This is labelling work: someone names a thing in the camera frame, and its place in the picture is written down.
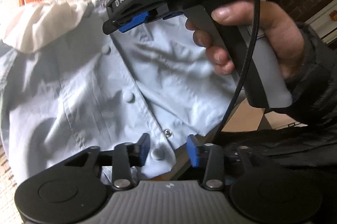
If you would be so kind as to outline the person's right hand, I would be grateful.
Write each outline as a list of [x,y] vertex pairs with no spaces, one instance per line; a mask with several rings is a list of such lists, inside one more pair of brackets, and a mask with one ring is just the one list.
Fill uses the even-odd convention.
[[[254,4],[252,0],[239,0],[216,8],[211,16],[221,25],[248,25],[253,22]],[[304,59],[304,38],[295,22],[276,3],[262,2],[259,25],[277,56],[283,77],[296,75]],[[191,20],[185,26],[194,32],[195,44],[205,47],[207,59],[217,74],[229,75],[234,71],[227,51],[215,46],[209,33],[198,29]]]

